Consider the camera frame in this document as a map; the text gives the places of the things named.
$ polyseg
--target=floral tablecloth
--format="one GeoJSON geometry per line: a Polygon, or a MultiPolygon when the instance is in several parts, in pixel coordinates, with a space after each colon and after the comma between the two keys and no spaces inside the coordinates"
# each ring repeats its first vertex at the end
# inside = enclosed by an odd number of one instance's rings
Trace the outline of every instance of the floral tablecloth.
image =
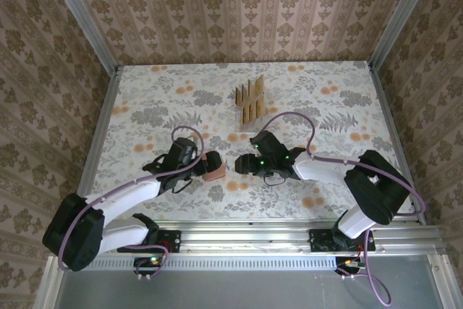
{"type": "MultiPolygon", "coordinates": [[[[235,132],[234,89],[265,76],[268,113],[296,110],[312,117],[318,154],[357,156],[372,148],[398,167],[375,87],[365,62],[185,64],[125,67],[103,145],[93,192],[145,176],[141,167],[171,146],[171,130],[185,124],[217,150],[226,177],[194,179],[126,212],[153,219],[335,218],[355,201],[345,187],[288,180],[269,187],[234,172],[234,161],[253,152],[249,133],[235,132]]],[[[270,128],[287,148],[303,146],[310,128],[283,117],[270,128]]],[[[190,136],[189,131],[178,136],[190,136]]],[[[407,200],[401,211],[411,211],[407,200]]]]}

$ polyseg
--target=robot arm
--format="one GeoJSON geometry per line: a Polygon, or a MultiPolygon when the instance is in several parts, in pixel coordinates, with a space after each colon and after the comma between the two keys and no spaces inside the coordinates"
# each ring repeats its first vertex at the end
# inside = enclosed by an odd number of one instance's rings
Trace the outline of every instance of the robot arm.
{"type": "Polygon", "coordinates": [[[86,198],[75,193],[68,195],[61,202],[46,230],[43,244],[58,255],[67,230],[84,209],[85,213],[75,225],[64,247],[63,261],[73,271],[88,266],[98,254],[106,251],[114,249],[125,251],[123,247],[126,245],[157,244],[158,225],[147,216],[135,214],[124,220],[115,218],[137,204],[153,199],[164,192],[182,191],[191,183],[192,177],[204,176],[210,181],[223,176],[221,158],[215,151],[207,152],[191,169],[180,170],[192,166],[195,153],[197,154],[195,144],[189,139],[180,137],[174,141],[169,153],[159,156],[143,167],[144,171],[153,174],[152,179],[129,182],[107,199],[91,207],[88,207],[88,203],[102,195],[92,194],[86,198]],[[176,174],[163,175],[174,171],[176,174]],[[179,181],[187,184],[175,191],[179,181]]]}
{"type": "MultiPolygon", "coordinates": [[[[343,248],[356,244],[354,240],[374,224],[389,224],[409,194],[401,185],[361,166],[347,161],[329,161],[329,158],[316,161],[304,148],[287,150],[266,130],[251,138],[250,142],[261,156],[251,153],[240,156],[235,161],[235,171],[240,174],[251,173],[263,178],[279,174],[284,179],[319,180],[349,188],[357,205],[346,211],[332,229],[334,242],[343,248]]],[[[376,151],[366,151],[359,162],[407,182],[376,151]]]]}

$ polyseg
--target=purple cable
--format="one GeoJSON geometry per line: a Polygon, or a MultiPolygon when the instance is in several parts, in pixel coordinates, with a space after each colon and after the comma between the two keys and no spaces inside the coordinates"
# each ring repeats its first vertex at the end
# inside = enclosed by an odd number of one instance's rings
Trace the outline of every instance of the purple cable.
{"type": "MultiPolygon", "coordinates": [[[[112,195],[115,195],[116,193],[122,191],[122,190],[125,190],[126,188],[129,188],[131,186],[134,186],[134,185],[137,185],[138,183],[140,182],[144,182],[144,181],[149,181],[149,180],[152,180],[152,179],[156,179],[158,177],[165,177],[167,175],[173,175],[173,174],[178,174],[178,173],[181,173],[181,172],[184,172],[188,169],[191,169],[192,167],[194,167],[200,160],[201,160],[201,157],[203,156],[204,154],[204,139],[203,137],[201,136],[201,134],[195,129],[195,128],[192,128],[192,127],[189,127],[189,126],[178,126],[178,127],[175,127],[174,130],[172,130],[172,134],[171,134],[171,138],[172,140],[174,140],[174,133],[177,131],[177,130],[180,130],[180,129],[188,129],[188,130],[192,130],[193,132],[195,132],[197,134],[197,136],[199,137],[200,139],[200,142],[201,142],[201,152],[199,154],[199,156],[197,156],[195,158],[195,160],[187,165],[185,168],[181,168],[181,169],[177,169],[177,170],[173,170],[171,172],[166,172],[166,173],[160,173],[160,174],[154,174],[154,175],[148,175],[146,177],[141,177],[139,179],[135,179],[135,180],[132,180],[132,181],[129,181],[129,182],[126,182],[125,184],[123,185],[120,185],[116,188],[114,188],[113,190],[109,191],[108,193],[105,193],[104,195],[102,195],[101,197],[99,198],[96,198],[93,202],[91,203],[88,203],[77,215],[76,217],[74,218],[74,220],[72,220],[71,224],[69,225],[69,228],[67,229],[66,231],[66,234],[64,235],[64,238],[63,238],[63,242],[61,243],[61,246],[59,247],[59,252],[58,252],[58,265],[59,265],[59,268],[62,270],[62,271],[68,271],[69,268],[67,268],[64,263],[63,263],[63,254],[64,254],[64,249],[66,247],[66,244],[67,242],[69,241],[69,237],[71,236],[71,233],[72,231],[74,230],[75,226],[77,225],[77,223],[79,222],[79,220],[82,218],[82,216],[84,216],[84,214],[90,209],[92,208],[93,206],[95,206],[96,204],[98,203],[101,203],[103,200],[111,197],[112,195]]],[[[144,246],[142,248],[146,249],[146,248],[150,248],[150,247],[159,247],[159,248],[162,248],[160,245],[138,245],[138,246],[144,246]]]]}
{"type": "MultiPolygon", "coordinates": [[[[282,117],[284,115],[290,115],[290,114],[302,117],[303,119],[307,120],[310,123],[310,126],[312,126],[312,134],[310,135],[309,141],[307,142],[307,147],[305,149],[307,151],[308,155],[311,158],[314,158],[314,159],[316,159],[318,161],[324,161],[324,162],[340,163],[340,164],[351,164],[351,165],[354,165],[354,166],[361,166],[363,168],[371,170],[372,172],[383,175],[383,176],[391,179],[392,181],[396,182],[397,184],[401,185],[402,187],[406,188],[410,193],[412,193],[417,198],[418,202],[420,202],[420,210],[415,211],[414,213],[398,213],[397,216],[417,216],[417,215],[420,215],[421,213],[425,212],[426,204],[425,204],[425,201],[422,199],[421,195],[418,193],[418,191],[416,191],[415,188],[408,185],[403,180],[400,180],[398,177],[395,177],[394,175],[389,174],[388,172],[385,172],[384,170],[375,168],[374,166],[370,166],[368,164],[360,163],[358,161],[344,160],[344,159],[340,159],[340,158],[325,158],[325,157],[320,157],[320,156],[313,155],[310,152],[310,144],[311,144],[313,138],[315,137],[315,124],[310,119],[310,117],[307,117],[307,116],[305,116],[304,114],[302,114],[300,112],[297,112],[297,111],[285,111],[285,112],[282,112],[282,113],[272,117],[270,119],[270,121],[268,121],[266,123],[266,125],[263,126],[263,128],[260,130],[260,132],[262,132],[265,128],[267,128],[269,126],[269,124],[272,123],[275,119],[277,119],[279,117],[282,117]]],[[[378,279],[376,276],[371,275],[371,273],[370,273],[370,265],[368,263],[368,250],[367,250],[367,248],[368,248],[368,237],[369,236],[370,236],[370,229],[367,229],[367,231],[365,232],[365,244],[364,244],[364,245],[366,245],[366,247],[364,249],[364,254],[365,254],[365,270],[367,271],[367,273],[366,274],[355,274],[354,276],[367,277],[368,281],[370,282],[371,288],[373,289],[373,293],[378,298],[378,301],[382,305],[384,305],[385,307],[388,307],[392,303],[391,293],[389,292],[386,285],[380,279],[378,279]],[[388,295],[388,302],[384,302],[382,300],[382,298],[378,294],[378,291],[375,288],[373,280],[377,281],[385,289],[386,294],[388,295]]],[[[337,268],[337,270],[344,273],[344,274],[346,274],[346,275],[348,275],[348,276],[351,275],[348,272],[346,272],[344,269],[337,268]]]]}
{"type": "Polygon", "coordinates": [[[416,191],[416,189],[413,188],[412,186],[408,185],[405,181],[400,180],[398,177],[395,177],[394,175],[389,174],[388,172],[385,172],[384,170],[375,168],[374,166],[370,166],[368,164],[364,164],[364,163],[361,163],[361,162],[358,162],[358,161],[351,161],[349,159],[344,160],[344,159],[341,159],[341,158],[326,158],[326,157],[320,157],[320,156],[316,156],[316,155],[312,154],[310,152],[309,147],[310,147],[310,144],[311,144],[313,138],[315,137],[315,124],[313,123],[313,121],[309,117],[305,116],[304,114],[302,114],[300,112],[297,112],[297,111],[285,111],[285,112],[282,112],[282,113],[274,116],[272,119],[270,119],[270,121],[268,121],[266,123],[266,125],[263,126],[263,128],[260,130],[260,132],[262,132],[265,128],[267,128],[269,126],[269,124],[272,123],[275,119],[277,119],[277,118],[279,118],[281,116],[290,115],[290,114],[302,117],[303,119],[307,120],[310,123],[310,126],[312,126],[312,134],[310,135],[309,141],[307,142],[307,147],[305,149],[310,157],[312,157],[312,158],[314,158],[314,159],[316,159],[318,161],[323,161],[323,162],[351,164],[353,166],[361,166],[363,168],[371,170],[372,172],[383,175],[383,176],[387,177],[388,179],[390,179],[390,180],[396,182],[397,184],[401,185],[403,188],[407,189],[410,193],[412,193],[414,195],[414,197],[420,203],[420,209],[418,211],[415,211],[414,213],[397,213],[396,216],[418,216],[418,215],[425,212],[426,203],[422,199],[422,197],[418,193],[418,191],[416,191]]]}

